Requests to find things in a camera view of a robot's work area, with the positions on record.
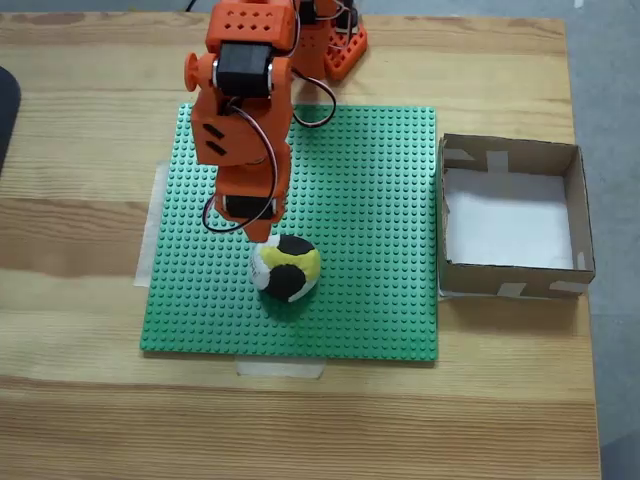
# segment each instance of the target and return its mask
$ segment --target gray floor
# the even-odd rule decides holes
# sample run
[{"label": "gray floor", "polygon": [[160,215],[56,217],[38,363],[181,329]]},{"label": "gray floor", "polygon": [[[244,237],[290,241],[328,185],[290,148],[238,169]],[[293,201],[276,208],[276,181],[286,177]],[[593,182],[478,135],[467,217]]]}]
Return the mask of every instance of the gray floor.
[{"label": "gray floor", "polygon": [[[182,10],[187,3],[0,0],[0,11],[166,11]],[[198,0],[193,11],[208,12],[213,3]],[[576,132],[585,151],[596,248],[597,277],[590,295],[603,469],[605,479],[640,478],[640,468],[607,472],[610,464],[622,465],[617,459],[621,452],[640,452],[640,0],[584,0],[580,8],[574,0],[360,0],[358,4],[371,14],[566,20]]]}]

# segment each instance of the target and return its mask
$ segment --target black cable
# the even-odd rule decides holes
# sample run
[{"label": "black cable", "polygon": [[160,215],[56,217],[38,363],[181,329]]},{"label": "black cable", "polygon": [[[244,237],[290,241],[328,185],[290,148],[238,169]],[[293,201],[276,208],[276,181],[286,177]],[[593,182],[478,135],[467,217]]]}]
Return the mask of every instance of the black cable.
[{"label": "black cable", "polygon": [[336,108],[338,106],[338,100],[336,98],[336,94],[333,93],[333,90],[331,90],[331,88],[329,88],[328,85],[322,83],[320,80],[318,80],[317,78],[313,78],[313,77],[307,77],[306,75],[302,74],[300,72],[300,70],[296,69],[296,68],[292,68],[291,71],[293,72],[293,74],[309,83],[312,83],[313,85],[315,85],[316,87],[318,87],[320,90],[322,90],[324,93],[326,93],[327,95],[329,95],[329,97],[331,97],[331,113],[329,113],[329,115],[327,115],[325,118],[323,118],[322,120],[318,121],[318,122],[307,122],[305,120],[302,120],[300,117],[298,117],[298,115],[296,115],[296,112],[293,112],[293,118],[296,120],[296,122],[298,122],[300,125],[302,125],[303,127],[306,128],[318,128],[318,127],[322,127],[324,125],[326,125],[327,123],[329,123],[331,121],[331,119],[333,118],[333,116],[336,113]]},{"label": "black cable", "polygon": [[213,227],[210,227],[209,224],[207,223],[207,217],[209,216],[209,211],[211,210],[211,207],[213,206],[213,201],[215,199],[215,193],[211,195],[209,200],[207,200],[207,203],[204,204],[204,208],[202,209],[202,225],[204,226],[204,228],[206,228],[207,230],[213,233],[236,232],[246,227],[247,225],[255,222],[256,220],[260,219],[262,214],[267,211],[267,208],[271,206],[271,203],[273,202],[273,195],[276,190],[276,184],[278,183],[278,163],[276,161],[276,154],[273,150],[273,146],[269,141],[269,137],[267,137],[267,134],[264,132],[264,130],[262,130],[258,122],[256,122],[251,115],[249,115],[247,112],[245,112],[241,108],[231,104],[234,100],[235,99],[232,99],[231,102],[229,102],[229,105],[227,106],[227,108],[230,109],[233,113],[240,115],[244,120],[246,120],[246,122],[253,129],[253,131],[256,132],[256,134],[260,137],[260,140],[264,144],[264,147],[267,149],[269,164],[271,165],[271,175],[272,175],[271,188],[269,189],[269,196],[267,197],[267,201],[265,202],[264,207],[262,207],[262,210],[260,210],[260,212],[258,212],[252,218],[248,218],[242,223],[239,223],[233,227],[229,227],[225,229],[213,228]]}]

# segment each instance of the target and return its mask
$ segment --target robotic arm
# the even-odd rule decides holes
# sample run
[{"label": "robotic arm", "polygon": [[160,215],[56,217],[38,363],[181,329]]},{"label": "robotic arm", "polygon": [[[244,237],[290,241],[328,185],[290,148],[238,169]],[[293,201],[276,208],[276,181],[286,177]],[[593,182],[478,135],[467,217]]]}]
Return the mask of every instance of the robotic arm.
[{"label": "robotic arm", "polygon": [[[285,212],[294,75],[329,93],[335,107],[333,92],[318,79],[343,78],[366,50],[357,19],[352,0],[221,0],[214,6],[208,53],[189,54],[184,72],[187,90],[200,87],[191,114],[198,163],[218,166],[202,215],[208,230],[244,229],[250,241],[267,240]],[[313,128],[331,116],[296,120]],[[237,225],[210,227],[211,207]]]}]

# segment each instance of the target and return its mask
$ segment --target black and yellow ball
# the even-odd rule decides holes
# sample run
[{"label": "black and yellow ball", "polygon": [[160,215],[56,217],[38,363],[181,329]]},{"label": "black and yellow ball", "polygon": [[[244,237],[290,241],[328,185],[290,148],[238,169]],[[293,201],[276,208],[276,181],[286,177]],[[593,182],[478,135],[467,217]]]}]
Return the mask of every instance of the black and yellow ball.
[{"label": "black and yellow ball", "polygon": [[283,302],[295,302],[320,277],[320,253],[307,240],[293,235],[271,235],[251,255],[251,281]]}]

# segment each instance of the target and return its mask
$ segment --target wire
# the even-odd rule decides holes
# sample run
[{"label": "wire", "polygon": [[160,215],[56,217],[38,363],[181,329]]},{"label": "wire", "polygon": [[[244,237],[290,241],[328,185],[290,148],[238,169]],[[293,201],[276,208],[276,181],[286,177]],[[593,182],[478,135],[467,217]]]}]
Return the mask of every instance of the wire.
[{"label": "wire", "polygon": [[329,95],[329,97],[331,97],[331,102],[332,102],[332,106],[331,106],[331,113],[329,113],[329,115],[327,115],[325,118],[323,118],[322,120],[318,121],[318,122],[307,122],[302,120],[300,117],[298,117],[298,115],[296,115],[295,112],[293,112],[293,118],[295,118],[296,122],[298,122],[300,125],[302,125],[303,127],[306,128],[318,128],[318,127],[322,127],[323,125],[326,125],[327,123],[329,123],[329,121],[333,118],[333,116],[336,113],[336,108],[338,106],[338,100],[336,98],[336,94],[333,93],[333,90],[331,90],[331,88],[329,88],[328,85],[322,83],[320,80],[318,80],[317,78],[313,78],[313,77],[307,77],[306,75],[303,75],[298,69],[296,68],[292,68],[291,71],[293,72],[294,75],[296,75],[297,77],[306,80],[309,83],[312,83],[313,85],[315,85],[316,87],[318,87],[320,90],[322,90],[324,93],[326,93],[327,95]]},{"label": "wire", "polygon": [[193,8],[193,6],[196,4],[198,0],[191,0],[189,2],[189,5],[187,5],[187,8],[184,9],[185,12],[190,12],[191,9]]},{"label": "wire", "polygon": [[349,15],[347,16],[347,41],[344,45],[331,45],[329,44],[329,48],[335,48],[336,50],[344,50],[351,45],[351,38],[353,36],[353,28],[351,28],[351,22],[353,21],[353,11],[350,8],[344,7]]},{"label": "wire", "polygon": [[247,225],[252,224],[256,220],[259,220],[262,214],[266,212],[267,209],[271,206],[271,203],[273,202],[273,195],[276,190],[276,184],[278,182],[278,163],[276,161],[276,154],[273,151],[273,146],[269,141],[269,137],[267,137],[267,134],[264,133],[264,130],[262,129],[262,127],[260,127],[258,122],[256,122],[251,115],[249,115],[247,112],[242,110],[240,107],[236,107],[235,105],[233,105],[233,102],[237,99],[238,99],[237,97],[234,97],[233,99],[231,99],[227,108],[231,110],[231,112],[237,115],[240,115],[249,124],[249,126],[253,129],[253,131],[256,132],[258,137],[260,137],[260,140],[262,141],[264,148],[266,148],[267,150],[267,156],[269,157],[269,164],[271,165],[271,176],[272,176],[271,188],[269,189],[269,195],[268,195],[267,201],[265,202],[264,207],[262,207],[262,210],[260,210],[260,212],[258,212],[252,218],[248,218],[244,222],[238,223],[237,225],[230,228],[226,228],[226,229],[213,228],[209,226],[209,224],[207,223],[209,211],[211,210],[211,207],[213,206],[214,199],[215,199],[215,193],[211,195],[209,200],[207,200],[207,203],[204,204],[204,208],[202,209],[202,225],[204,226],[204,228],[206,228],[207,230],[213,233],[236,232],[246,227]]}]

